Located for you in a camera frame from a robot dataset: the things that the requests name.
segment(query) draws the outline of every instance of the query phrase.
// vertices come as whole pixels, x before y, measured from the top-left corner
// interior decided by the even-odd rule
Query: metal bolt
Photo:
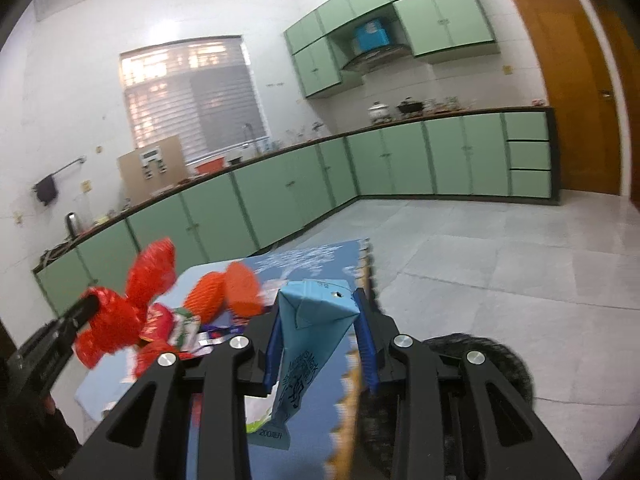
[[[484,354],[476,350],[472,350],[466,355],[466,360],[473,365],[481,365],[484,363]]]
[[[409,348],[412,344],[414,344],[414,340],[411,339],[411,336],[400,334],[394,338],[394,345],[400,348]]]
[[[245,348],[249,344],[249,340],[243,335],[237,335],[235,338],[229,340],[229,344],[231,345],[231,348],[239,350],[241,348]]]
[[[158,364],[160,366],[171,366],[172,364],[175,363],[176,359],[177,358],[175,354],[172,354],[170,352],[165,352],[164,354],[161,354],[160,357],[158,358]]]

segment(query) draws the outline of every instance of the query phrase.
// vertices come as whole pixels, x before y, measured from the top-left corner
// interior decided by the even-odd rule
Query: dark towel
[[[58,188],[53,180],[53,175],[50,174],[43,178],[35,186],[36,196],[44,205],[49,205],[58,196]]]

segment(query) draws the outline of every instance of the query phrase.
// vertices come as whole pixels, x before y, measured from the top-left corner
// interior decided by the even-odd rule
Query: blue box
[[[356,29],[356,40],[363,52],[391,44],[380,20],[372,20]]]

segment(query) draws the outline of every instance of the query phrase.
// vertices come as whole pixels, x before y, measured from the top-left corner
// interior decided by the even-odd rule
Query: brown door
[[[640,51],[605,0],[591,0],[616,59],[631,136],[631,200],[640,208]]]
[[[620,133],[609,72],[580,0],[514,0],[556,109],[562,187],[620,193]]]

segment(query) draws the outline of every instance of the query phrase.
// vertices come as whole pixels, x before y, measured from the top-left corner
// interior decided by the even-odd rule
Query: window blind
[[[120,65],[137,148],[178,135],[191,163],[266,136],[240,37],[152,46]]]

